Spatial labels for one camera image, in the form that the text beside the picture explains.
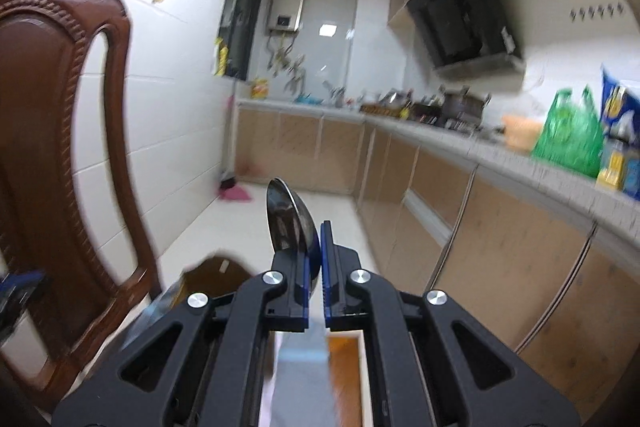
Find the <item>stainless steel ladle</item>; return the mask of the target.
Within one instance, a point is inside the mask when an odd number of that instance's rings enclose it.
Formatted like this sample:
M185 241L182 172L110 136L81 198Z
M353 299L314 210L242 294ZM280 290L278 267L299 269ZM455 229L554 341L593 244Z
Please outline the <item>stainless steel ladle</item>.
M320 274L322 254L314 219L303 199L284 180L273 178L267 186L267 220L275 251L293 248L309 263L309 294Z

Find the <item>chrome kitchen faucet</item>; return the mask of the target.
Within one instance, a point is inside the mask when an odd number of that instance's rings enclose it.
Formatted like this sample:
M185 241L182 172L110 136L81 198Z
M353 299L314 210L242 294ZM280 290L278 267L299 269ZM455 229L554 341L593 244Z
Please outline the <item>chrome kitchen faucet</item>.
M345 92L344 86L333 86L328 80L322 82L322 86L329 92L329 104L333 107L341 108L345 104Z

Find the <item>beige kitchen cabinets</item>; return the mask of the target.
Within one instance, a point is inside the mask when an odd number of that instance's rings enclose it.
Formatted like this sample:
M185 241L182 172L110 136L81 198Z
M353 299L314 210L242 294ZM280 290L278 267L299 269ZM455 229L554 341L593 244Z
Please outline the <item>beige kitchen cabinets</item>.
M347 110L241 101L234 170L355 201L374 262L446 291L575 404L639 396L639 205L498 145Z

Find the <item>wooden slatted utensil holder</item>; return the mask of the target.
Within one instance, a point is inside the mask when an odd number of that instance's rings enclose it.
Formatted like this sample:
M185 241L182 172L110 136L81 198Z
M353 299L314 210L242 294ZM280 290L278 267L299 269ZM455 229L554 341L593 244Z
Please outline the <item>wooden slatted utensil holder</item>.
M171 309L195 293L217 298L237 291L255 273L229 251L215 251L198 265L185 269L160 297L154 299L128 326L122 340L127 347Z

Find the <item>grey pink striped cloth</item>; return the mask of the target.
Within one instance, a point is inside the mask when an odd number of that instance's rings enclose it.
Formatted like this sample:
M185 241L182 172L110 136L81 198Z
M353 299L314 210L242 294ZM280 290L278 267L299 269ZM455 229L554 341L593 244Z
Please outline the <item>grey pink striped cloth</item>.
M262 387L259 426L336 426L326 330L275 333L273 365Z

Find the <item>pink broom dustpan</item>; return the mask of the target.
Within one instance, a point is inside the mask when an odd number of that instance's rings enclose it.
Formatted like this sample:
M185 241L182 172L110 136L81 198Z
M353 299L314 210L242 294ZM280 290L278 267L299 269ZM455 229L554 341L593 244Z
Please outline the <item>pink broom dustpan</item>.
M232 166L233 145L233 111L234 95L231 95L224 121L224 144L222 144L222 161L219 173L218 197L227 202L250 202L252 196L244 187L239 186Z

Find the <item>yellow box on counter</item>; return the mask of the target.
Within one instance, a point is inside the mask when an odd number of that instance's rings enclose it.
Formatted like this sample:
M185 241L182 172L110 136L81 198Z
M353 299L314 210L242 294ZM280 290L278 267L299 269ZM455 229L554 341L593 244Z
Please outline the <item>yellow box on counter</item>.
M256 78L250 84L250 98L252 100L265 100L269 95L269 80Z

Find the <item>black cooking pot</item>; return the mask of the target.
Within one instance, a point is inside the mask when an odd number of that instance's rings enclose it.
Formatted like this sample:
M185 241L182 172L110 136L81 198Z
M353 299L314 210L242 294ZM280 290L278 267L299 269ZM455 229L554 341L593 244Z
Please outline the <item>black cooking pot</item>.
M484 96L476 95L471 93L470 88L466 86L458 90L440 86L439 92L442 94L440 118L443 121L454 120L480 127L484 108L491 101L490 93Z

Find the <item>orange plastic bag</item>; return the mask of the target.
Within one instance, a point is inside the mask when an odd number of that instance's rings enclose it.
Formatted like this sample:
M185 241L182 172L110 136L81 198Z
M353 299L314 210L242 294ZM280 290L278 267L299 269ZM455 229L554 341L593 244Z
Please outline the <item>orange plastic bag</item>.
M501 120L504 126L506 147L526 155L532 153L544 124L516 115L503 115Z

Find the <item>yellow detergent bottle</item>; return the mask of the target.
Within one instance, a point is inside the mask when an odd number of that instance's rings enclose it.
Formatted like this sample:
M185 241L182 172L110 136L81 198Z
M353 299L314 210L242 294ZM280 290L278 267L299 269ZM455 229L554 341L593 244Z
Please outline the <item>yellow detergent bottle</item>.
M214 68L213 74L218 77L226 75L228 46L224 38L218 37L215 41Z

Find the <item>carved brown wooden chair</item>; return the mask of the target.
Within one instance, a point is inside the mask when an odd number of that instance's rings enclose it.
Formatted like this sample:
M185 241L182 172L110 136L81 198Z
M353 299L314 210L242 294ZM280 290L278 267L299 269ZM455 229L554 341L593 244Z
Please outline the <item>carved brown wooden chair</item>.
M106 338L160 274L127 162L124 95L131 25L122 0L1 0L1 252L18 274L47 279L29 303L47 360L28 376L9 367L26 398L52 412ZM73 177L72 124L82 68L107 42L105 141L112 183L137 264L116 282L94 249Z

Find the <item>green plastic bag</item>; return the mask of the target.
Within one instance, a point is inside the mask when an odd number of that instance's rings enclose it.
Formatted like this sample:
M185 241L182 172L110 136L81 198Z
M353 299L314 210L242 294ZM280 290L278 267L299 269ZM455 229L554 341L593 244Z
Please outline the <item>green plastic bag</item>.
M603 128L590 88L582 90L579 102L573 100L573 90L566 88L555 93L532 156L596 179L603 144Z

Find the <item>black range hood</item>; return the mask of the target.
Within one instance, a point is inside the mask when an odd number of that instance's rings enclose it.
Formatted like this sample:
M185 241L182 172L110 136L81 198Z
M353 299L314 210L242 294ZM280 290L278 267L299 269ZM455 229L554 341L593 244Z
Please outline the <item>black range hood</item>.
M409 0L407 9L439 77L525 69L501 0Z

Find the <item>blue snack bag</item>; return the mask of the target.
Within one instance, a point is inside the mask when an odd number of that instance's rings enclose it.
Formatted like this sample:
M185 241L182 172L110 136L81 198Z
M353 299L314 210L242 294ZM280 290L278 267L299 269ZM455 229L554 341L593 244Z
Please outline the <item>blue snack bag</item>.
M597 182L639 199L639 62L602 67L604 144Z

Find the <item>white gas water heater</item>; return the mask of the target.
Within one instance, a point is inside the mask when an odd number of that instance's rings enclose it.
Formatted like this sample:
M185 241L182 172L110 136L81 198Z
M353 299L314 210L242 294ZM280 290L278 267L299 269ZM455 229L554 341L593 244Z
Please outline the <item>white gas water heater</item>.
M304 0L270 0L267 30L295 34L299 30L303 6Z

